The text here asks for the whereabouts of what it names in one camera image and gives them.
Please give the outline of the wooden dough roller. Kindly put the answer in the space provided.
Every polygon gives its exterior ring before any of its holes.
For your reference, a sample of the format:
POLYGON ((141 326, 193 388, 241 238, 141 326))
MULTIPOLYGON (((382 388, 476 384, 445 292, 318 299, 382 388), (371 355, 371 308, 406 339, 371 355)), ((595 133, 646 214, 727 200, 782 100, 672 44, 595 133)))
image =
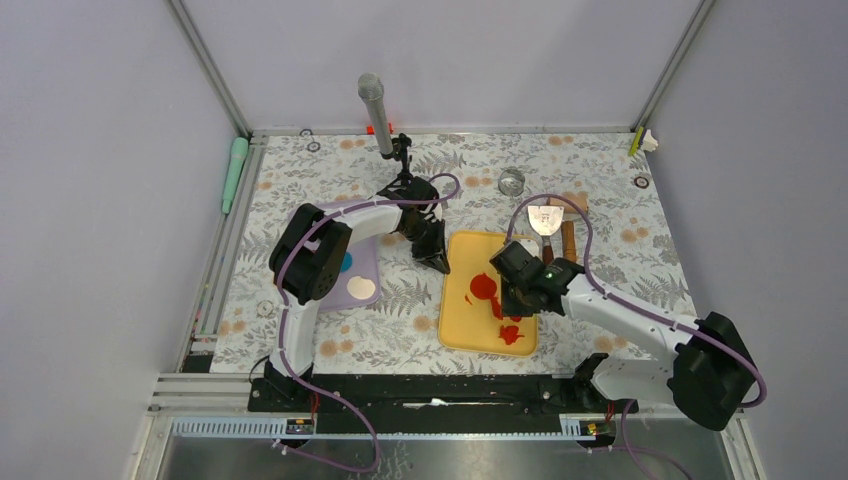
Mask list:
POLYGON ((561 207, 563 220, 560 226, 560 237, 562 242, 563 257, 571 262, 578 262, 577 239, 575 233, 575 221, 581 220, 579 211, 587 213, 588 203, 585 197, 566 194, 567 201, 558 198, 549 198, 548 205, 561 207))

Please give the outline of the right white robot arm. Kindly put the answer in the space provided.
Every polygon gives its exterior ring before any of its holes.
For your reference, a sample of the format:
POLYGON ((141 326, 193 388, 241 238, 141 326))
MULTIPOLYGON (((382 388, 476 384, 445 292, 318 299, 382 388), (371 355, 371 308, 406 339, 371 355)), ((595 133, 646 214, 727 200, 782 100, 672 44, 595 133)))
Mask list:
POLYGON ((599 326, 648 353, 646 359, 587 357, 573 386, 583 410, 597 412, 611 400, 645 400, 673 405, 696 424, 721 431, 758 380, 745 343, 724 315, 673 316, 598 282, 574 262, 546 264, 517 241, 490 263, 501 278, 504 315, 555 313, 599 326))

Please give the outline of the red dough ball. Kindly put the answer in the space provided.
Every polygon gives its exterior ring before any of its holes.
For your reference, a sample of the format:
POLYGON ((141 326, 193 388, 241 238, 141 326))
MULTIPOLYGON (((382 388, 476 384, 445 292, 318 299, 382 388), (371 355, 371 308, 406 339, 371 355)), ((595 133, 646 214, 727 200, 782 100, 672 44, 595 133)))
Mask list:
POLYGON ((504 319, 498 283, 486 273, 479 273, 471 279, 464 300, 470 306, 487 308, 497 320, 504 319))

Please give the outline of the metal dough scraper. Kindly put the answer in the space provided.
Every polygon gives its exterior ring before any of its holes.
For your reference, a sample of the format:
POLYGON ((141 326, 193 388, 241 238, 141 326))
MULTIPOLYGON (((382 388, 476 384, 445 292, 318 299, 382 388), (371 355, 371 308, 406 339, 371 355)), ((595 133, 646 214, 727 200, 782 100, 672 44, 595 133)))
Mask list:
POLYGON ((550 264, 554 260, 551 236, 562 226, 564 208, 557 205, 529 205, 527 214, 531 228, 541 238, 542 261, 550 264))

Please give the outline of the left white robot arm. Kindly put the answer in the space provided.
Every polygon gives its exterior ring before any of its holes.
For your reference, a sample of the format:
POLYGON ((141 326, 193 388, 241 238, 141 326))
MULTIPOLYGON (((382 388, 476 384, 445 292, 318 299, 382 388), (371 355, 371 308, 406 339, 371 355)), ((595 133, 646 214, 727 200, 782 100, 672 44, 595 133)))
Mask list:
POLYGON ((411 243, 415 262, 443 275, 450 273, 442 198, 430 180, 412 178, 391 184, 367 200, 325 211, 300 205, 269 258, 269 269, 283 307, 277 346, 269 360, 279 376, 272 398, 288 411, 309 401, 303 376, 314 362, 313 338, 321 301, 341 273, 348 246, 384 234, 399 233, 411 243))

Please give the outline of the red dough scrap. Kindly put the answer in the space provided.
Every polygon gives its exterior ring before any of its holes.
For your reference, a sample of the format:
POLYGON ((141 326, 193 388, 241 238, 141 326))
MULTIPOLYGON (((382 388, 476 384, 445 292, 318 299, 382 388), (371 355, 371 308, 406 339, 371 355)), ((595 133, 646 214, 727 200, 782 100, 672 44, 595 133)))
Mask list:
POLYGON ((507 345, 513 345, 525 335, 518 325, 502 325, 499 329, 499 338, 507 345))

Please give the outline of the yellow tray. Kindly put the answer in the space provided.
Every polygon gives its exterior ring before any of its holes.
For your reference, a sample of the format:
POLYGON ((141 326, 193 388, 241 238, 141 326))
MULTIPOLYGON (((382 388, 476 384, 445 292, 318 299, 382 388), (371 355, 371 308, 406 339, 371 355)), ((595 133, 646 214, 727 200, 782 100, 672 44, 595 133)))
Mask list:
POLYGON ((438 338, 442 345, 463 351, 501 356, 528 357, 536 351, 538 318, 495 319, 487 308, 470 306, 464 296, 471 279, 486 273, 500 289, 500 277, 490 259, 504 246, 505 235, 464 230, 451 235, 447 258, 451 272, 444 277, 438 338), (507 346, 499 338, 502 325, 518 325, 524 338, 507 346))

